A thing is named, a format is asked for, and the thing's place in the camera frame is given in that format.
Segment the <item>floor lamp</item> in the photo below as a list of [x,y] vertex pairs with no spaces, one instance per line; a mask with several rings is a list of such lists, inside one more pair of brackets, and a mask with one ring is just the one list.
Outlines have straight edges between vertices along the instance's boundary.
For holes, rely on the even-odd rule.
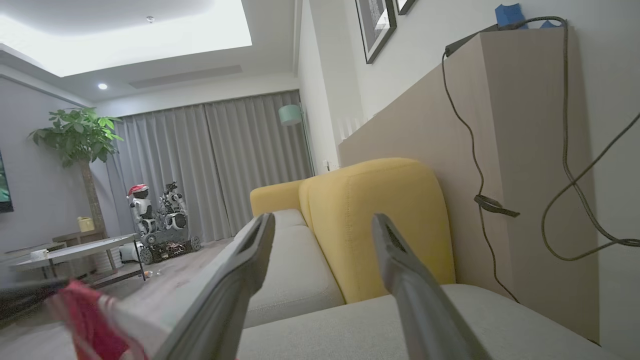
[[311,173],[314,176],[316,174],[316,166],[314,164],[313,157],[311,156],[311,147],[309,146],[309,139],[307,136],[307,122],[304,119],[304,113],[300,106],[292,104],[282,106],[278,110],[280,116],[280,123],[283,126],[293,126],[302,123],[302,132],[305,134],[305,146],[307,147],[307,158],[309,165],[311,165]]

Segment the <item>air vent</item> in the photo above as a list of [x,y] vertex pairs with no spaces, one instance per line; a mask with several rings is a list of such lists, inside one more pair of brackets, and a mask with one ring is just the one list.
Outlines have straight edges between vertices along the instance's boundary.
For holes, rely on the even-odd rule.
[[215,69],[199,70],[193,72],[183,72],[182,74],[161,76],[160,78],[144,79],[133,81],[129,85],[136,89],[150,88],[151,86],[160,86],[183,81],[192,81],[199,79],[215,78],[216,76],[224,76],[238,74],[242,72],[240,65],[216,67]]

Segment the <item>framed picture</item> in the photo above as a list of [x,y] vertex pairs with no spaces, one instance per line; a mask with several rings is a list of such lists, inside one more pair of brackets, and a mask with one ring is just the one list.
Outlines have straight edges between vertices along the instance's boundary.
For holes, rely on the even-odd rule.
[[356,7],[364,55],[371,64],[396,29],[393,0],[356,0]]
[[415,0],[396,0],[398,5],[398,15],[406,15],[411,9],[411,5],[415,3]]

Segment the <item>power cord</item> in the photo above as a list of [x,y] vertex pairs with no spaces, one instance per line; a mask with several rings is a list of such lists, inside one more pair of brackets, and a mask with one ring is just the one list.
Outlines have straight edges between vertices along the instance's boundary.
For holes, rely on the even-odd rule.
[[[478,198],[479,196],[482,196],[482,190],[484,188],[484,175],[482,173],[482,169],[480,169],[480,164],[478,164],[478,159],[476,157],[476,138],[474,136],[474,131],[471,130],[471,127],[469,126],[469,124],[467,124],[467,122],[464,121],[460,116],[460,114],[458,113],[456,109],[456,105],[454,105],[453,99],[451,98],[451,94],[449,93],[449,87],[447,86],[447,76],[444,70],[444,58],[446,55],[447,53],[442,54],[442,80],[444,82],[444,90],[447,93],[447,97],[449,98],[449,102],[451,103],[451,108],[453,109],[453,112],[456,114],[456,117],[458,118],[458,120],[460,120],[460,122],[465,127],[467,127],[467,130],[469,130],[469,135],[471,136],[471,155],[473,156],[474,163],[476,164],[476,169],[478,170],[478,174],[480,175],[480,189],[478,189],[478,194],[476,195],[476,198]],[[491,251],[491,259],[493,261],[493,278],[495,279],[495,282],[497,282],[500,286],[502,286],[504,291],[508,292],[509,295],[511,295],[511,298],[519,304],[520,301],[518,301],[518,298],[516,298],[515,295],[513,295],[513,293],[502,283],[502,281],[498,279],[498,269],[497,269],[497,264],[495,260],[495,252],[493,251],[493,247],[491,246],[489,237],[486,235],[486,228],[484,227],[484,215],[482,210],[483,210],[482,205],[478,203],[478,212],[480,213],[480,224],[482,225],[482,234],[484,235],[484,240],[486,241],[486,244],[489,247],[489,251]]]
[[[578,259],[582,259],[586,256],[589,256],[591,254],[594,254],[604,248],[607,248],[611,245],[615,245],[615,244],[621,244],[624,246],[629,246],[629,247],[640,247],[640,240],[638,239],[633,239],[633,238],[629,238],[629,239],[618,239],[615,236],[609,234],[598,222],[598,220],[595,218],[593,211],[591,210],[591,206],[589,205],[589,202],[587,201],[586,197],[584,196],[584,193],[582,192],[582,189],[580,188],[580,186],[578,185],[578,181],[587,173],[589,172],[589,170],[591,170],[591,168],[593,168],[594,165],[596,165],[596,163],[598,163],[598,161],[600,161],[600,159],[607,153],[607,151],[609,151],[609,149],[638,121],[638,119],[640,119],[640,113],[631,121],[631,123],[629,125],[627,125],[606,147],[605,149],[600,153],[600,155],[598,155],[598,157],[595,158],[595,160],[593,160],[589,166],[587,166],[581,173],[580,175],[578,175],[577,177],[574,178],[571,170],[569,169],[569,164],[568,164],[568,150],[569,150],[569,144],[568,144],[568,139],[569,139],[569,127],[568,127],[568,103],[569,103],[569,73],[568,73],[568,67],[569,67],[569,60],[568,60],[568,43],[569,43],[569,27],[567,24],[567,21],[561,17],[556,17],[556,16],[545,16],[545,17],[535,17],[532,19],[528,19],[528,20],[524,20],[524,21],[520,21],[514,24],[510,24],[507,26],[503,26],[501,28],[499,28],[499,30],[514,30],[514,29],[518,29],[521,28],[522,26],[524,26],[524,24],[528,24],[530,22],[535,22],[535,21],[542,21],[542,20],[555,20],[558,21],[562,24],[562,27],[564,29],[564,38],[563,38],[563,70],[564,70],[564,74],[563,74],[563,83],[564,83],[564,92],[563,92],[563,168],[564,168],[564,172],[567,176],[567,178],[569,179],[570,183],[565,186],[547,205],[547,207],[545,208],[545,211],[542,214],[542,221],[541,221],[541,233],[542,233],[542,240],[544,241],[545,246],[547,247],[547,249],[549,250],[549,252],[551,252],[551,254],[553,256],[555,256],[556,258],[563,260],[563,261],[575,261]],[[491,251],[491,256],[492,256],[492,260],[493,260],[493,278],[496,280],[496,282],[502,286],[502,288],[507,291],[509,293],[509,295],[511,295],[511,297],[513,298],[513,300],[517,303],[520,303],[518,301],[518,299],[509,291],[509,289],[507,289],[498,279],[498,275],[497,275],[497,265],[496,265],[496,260],[495,260],[495,253],[493,251],[493,247],[491,246],[491,242],[489,241],[489,238],[486,235],[486,229],[484,226],[484,216],[483,216],[483,209],[486,209],[487,211],[491,211],[491,212],[498,212],[498,213],[503,213],[505,215],[511,216],[511,217],[516,217],[519,215],[519,213],[515,213],[514,211],[510,211],[510,210],[506,210],[506,209],[502,209],[502,206],[495,200],[493,199],[489,199],[487,197],[484,197],[482,195],[482,190],[484,188],[484,175],[482,173],[482,170],[480,169],[480,165],[478,165],[477,162],[477,158],[476,158],[476,145],[475,145],[475,138],[474,138],[474,133],[473,130],[471,130],[471,127],[460,117],[460,114],[458,114],[458,111],[453,103],[453,100],[451,99],[451,95],[449,93],[449,89],[447,87],[447,78],[446,78],[446,73],[445,73],[445,67],[444,67],[444,60],[445,60],[445,56],[446,53],[442,55],[442,79],[444,82],[444,88],[445,91],[447,93],[447,97],[449,98],[449,102],[451,104],[451,108],[453,109],[453,112],[456,114],[456,117],[458,118],[458,120],[460,120],[460,122],[462,122],[462,124],[465,125],[465,127],[468,129],[469,134],[471,136],[471,151],[472,151],[472,155],[473,155],[473,159],[474,159],[474,163],[476,164],[476,169],[478,170],[478,174],[480,175],[480,189],[478,191],[478,194],[475,197],[475,201],[478,203],[478,209],[479,209],[479,214],[480,214],[480,222],[482,225],[482,230],[483,230],[483,235],[484,235],[484,240],[486,241],[487,246],[489,247],[489,250]],[[605,245],[601,245],[597,248],[591,249],[583,254],[580,254],[578,256],[574,256],[572,258],[567,258],[564,256],[559,255],[558,253],[556,253],[553,248],[549,245],[549,242],[547,240],[547,234],[545,232],[545,221],[547,219],[547,213],[549,212],[549,210],[551,209],[551,207],[553,206],[553,204],[556,202],[556,200],[558,198],[560,198],[560,196],[562,196],[562,194],[564,194],[569,188],[573,187],[576,191],[576,193],[578,194],[578,196],[580,197],[580,201],[582,203],[582,207],[584,208],[585,212],[587,213],[587,216],[589,217],[591,223],[593,224],[593,226],[598,230],[598,232],[600,234],[602,234],[603,236],[605,236],[607,239],[610,240],[609,243],[605,244]],[[497,208],[496,211],[489,209],[491,206],[495,206]]]

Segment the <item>black cable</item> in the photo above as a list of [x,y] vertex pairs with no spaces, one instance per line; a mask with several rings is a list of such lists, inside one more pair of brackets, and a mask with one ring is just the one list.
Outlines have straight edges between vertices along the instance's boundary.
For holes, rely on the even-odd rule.
[[[569,75],[568,75],[568,67],[569,67],[569,61],[568,61],[568,39],[569,39],[569,27],[567,24],[567,21],[565,19],[562,19],[561,17],[555,17],[555,16],[548,16],[548,17],[535,17],[529,20],[525,20],[525,21],[521,21],[521,22],[517,22],[515,24],[510,24],[504,27],[499,28],[500,30],[512,30],[512,29],[518,29],[521,28],[522,26],[524,26],[524,24],[527,24],[529,22],[534,22],[534,21],[541,21],[541,20],[555,20],[555,21],[559,21],[563,28],[564,28],[564,38],[563,38],[563,70],[564,70],[564,74],[563,74],[563,83],[564,83],[564,92],[563,92],[563,168],[564,168],[564,172],[567,176],[567,178],[570,180],[569,185],[565,186],[547,205],[547,207],[545,208],[545,211],[542,215],[542,223],[541,223],[541,231],[542,231],[542,238],[543,241],[545,243],[545,246],[547,247],[547,249],[549,250],[549,252],[551,252],[551,254],[553,254],[555,257],[557,257],[560,260],[564,260],[564,261],[575,261],[578,259],[582,259],[586,256],[589,256],[591,254],[594,254],[606,247],[609,247],[611,245],[615,245],[617,243],[625,245],[625,246],[630,246],[630,247],[640,247],[640,240],[638,239],[618,239],[616,237],[614,237],[613,235],[609,234],[605,229],[602,228],[602,226],[600,225],[600,223],[598,222],[598,220],[595,218],[593,211],[591,210],[591,206],[589,205],[589,202],[587,201],[586,197],[584,196],[584,193],[582,192],[582,189],[580,188],[580,186],[577,184],[577,182],[589,171],[591,170],[591,168],[593,168],[593,166],[600,161],[600,159],[604,156],[604,154],[607,153],[607,151],[609,151],[609,149],[638,121],[638,119],[640,119],[640,113],[631,121],[631,123],[625,127],[608,145],[607,147],[605,147],[605,149],[600,153],[600,155],[598,155],[598,157],[593,160],[591,162],[591,164],[589,164],[589,166],[587,166],[578,177],[574,178],[573,174],[571,173],[571,170],[569,169],[569,165],[568,165],[568,150],[569,150],[569,131],[568,131],[568,102],[569,102]],[[456,114],[456,117],[458,118],[458,120],[460,120],[460,122],[462,122],[462,124],[465,125],[465,127],[467,128],[467,130],[469,131],[469,134],[471,136],[471,151],[472,151],[472,156],[474,159],[474,163],[476,164],[476,169],[478,171],[478,174],[480,175],[480,189],[478,191],[478,194],[476,195],[476,202],[478,202],[478,198],[479,197],[483,197],[482,196],[482,190],[484,188],[484,175],[482,173],[482,170],[480,169],[480,165],[478,164],[477,158],[476,158],[476,141],[474,138],[474,133],[473,130],[471,130],[471,127],[460,117],[460,114],[458,114],[458,111],[453,103],[453,99],[451,98],[451,94],[449,93],[449,88],[447,87],[447,78],[446,78],[446,73],[445,73],[445,67],[444,67],[444,60],[445,60],[445,56],[446,53],[444,53],[442,55],[442,79],[444,82],[444,88],[445,88],[445,92],[447,93],[447,97],[449,98],[449,102],[451,104],[451,108],[453,109],[453,112]],[[573,187],[575,189],[575,191],[577,192],[578,196],[580,197],[580,201],[582,203],[582,206],[585,210],[585,212],[587,213],[587,216],[589,217],[591,223],[593,224],[593,226],[598,230],[598,232],[602,235],[604,235],[606,238],[608,238],[611,242],[599,246],[595,249],[589,250],[583,254],[580,254],[578,256],[572,257],[572,258],[566,258],[564,256],[559,255],[558,253],[556,253],[553,248],[549,245],[548,241],[547,241],[547,235],[545,233],[545,220],[547,217],[547,213],[549,211],[549,209],[553,206],[553,204],[556,202],[556,200],[558,198],[560,198],[560,196],[562,196],[562,194],[564,194],[569,188]],[[479,214],[480,214],[480,223],[482,225],[482,230],[483,230],[483,235],[484,235],[484,240],[487,244],[487,246],[489,247],[489,250],[491,252],[492,255],[492,260],[493,260],[493,278],[496,280],[496,282],[502,286],[502,288],[507,291],[509,293],[509,295],[511,295],[511,297],[513,298],[513,300],[515,300],[516,302],[519,303],[518,299],[509,291],[509,289],[507,289],[498,279],[497,276],[497,264],[496,264],[496,260],[495,260],[495,253],[493,251],[493,247],[491,246],[491,242],[489,241],[487,234],[486,234],[486,229],[484,226],[484,216],[483,216],[483,207],[481,205],[480,202],[478,202],[478,208],[479,208]]]
[[[551,252],[551,254],[553,254],[555,257],[557,257],[560,260],[564,260],[564,261],[575,261],[575,260],[579,260],[582,259],[586,256],[589,256],[591,254],[594,254],[606,247],[609,247],[611,245],[614,244],[621,244],[624,246],[629,246],[629,247],[640,247],[640,240],[638,239],[618,239],[615,236],[609,234],[598,222],[598,219],[596,219],[596,216],[593,214],[593,211],[591,210],[591,206],[589,205],[589,202],[587,201],[587,198],[584,196],[584,193],[582,192],[582,189],[580,188],[580,186],[578,185],[578,180],[580,179],[580,177],[582,177],[589,169],[591,169],[593,167],[593,165],[595,165],[600,158],[602,158],[602,156],[611,148],[611,146],[613,146],[613,144],[615,144],[638,120],[638,118],[640,117],[640,113],[638,114],[638,116],[635,117],[634,120],[631,121],[631,123],[622,130],[622,132],[620,132],[608,145],[607,147],[604,149],[604,151],[602,151],[602,153],[591,163],[589,164],[589,166],[587,167],[587,169],[585,169],[585,171],[583,171],[583,173],[578,177],[578,179],[574,179],[573,178],[573,174],[571,173],[571,170],[569,169],[569,164],[568,164],[568,153],[569,153],[569,26],[567,24],[567,21],[561,17],[555,17],[555,16],[545,16],[545,17],[537,17],[537,18],[533,18],[533,19],[529,19],[529,20],[525,20],[525,21],[521,21],[518,22],[516,24],[512,24],[512,25],[508,25],[504,28],[501,29],[518,29],[521,28],[524,24],[527,24],[528,22],[532,22],[532,21],[540,21],[540,20],[555,20],[558,21],[562,24],[562,27],[564,29],[564,37],[563,37],[563,114],[562,114],[562,121],[563,121],[563,153],[562,153],[562,165],[564,168],[564,173],[566,174],[567,178],[569,179],[569,185],[563,189],[562,191],[560,191],[547,205],[547,207],[545,208],[545,211],[542,214],[542,221],[541,221],[541,233],[542,233],[542,240],[545,243],[545,246],[547,247],[547,249]],[[566,258],[564,256],[559,255],[558,253],[556,253],[552,247],[549,245],[548,240],[547,240],[547,234],[545,232],[545,221],[547,219],[547,213],[549,212],[549,209],[553,206],[553,204],[556,202],[556,200],[562,196],[562,194],[565,193],[565,191],[569,188],[569,187],[573,187],[573,189],[575,190],[575,192],[578,194],[578,197],[580,197],[580,201],[582,203],[582,207],[584,208],[584,211],[587,213],[587,216],[589,217],[589,220],[591,221],[591,223],[593,224],[593,226],[598,230],[598,232],[600,234],[602,234],[603,236],[605,236],[607,239],[609,239],[610,243],[607,243],[605,245],[599,246],[595,249],[591,249],[587,252],[584,252],[578,256],[574,256],[572,258]]]
[[[449,93],[449,87],[447,86],[447,76],[444,70],[444,58],[446,55],[447,53],[442,54],[442,81],[444,82],[444,91],[447,93],[447,97],[449,98],[449,103],[451,103],[451,108],[453,109],[453,112],[456,114],[456,117],[458,118],[458,120],[460,120],[460,122],[462,122],[462,124],[464,124],[464,126],[467,127],[467,130],[469,130],[469,135],[471,136],[471,155],[473,156],[474,163],[476,164],[476,169],[478,170],[478,174],[480,175],[480,189],[478,189],[478,194],[476,195],[476,197],[482,196],[482,190],[484,188],[484,175],[482,173],[482,170],[480,169],[480,164],[478,164],[478,159],[476,157],[476,138],[474,137],[474,132],[473,130],[471,130],[471,127],[469,126],[469,124],[467,124],[467,122],[464,121],[462,117],[460,117],[460,114],[458,113],[456,106],[453,104],[453,99],[451,98],[451,94]],[[489,246],[489,251],[491,252],[491,259],[493,260],[493,278],[495,279],[495,282],[497,282],[500,286],[502,286],[504,291],[508,292],[509,295],[511,295],[511,298],[513,298],[513,300],[519,304],[520,301],[518,301],[518,298],[516,298],[515,295],[513,295],[513,293],[500,281],[500,279],[498,279],[498,269],[497,269],[497,263],[495,260],[495,252],[493,251],[493,247],[491,246],[489,237],[486,235],[486,229],[484,227],[484,216],[482,214],[482,210],[483,210],[482,205],[480,205],[479,203],[478,212],[480,212],[480,224],[482,225],[482,234],[484,235],[484,240],[486,241],[487,246]]]

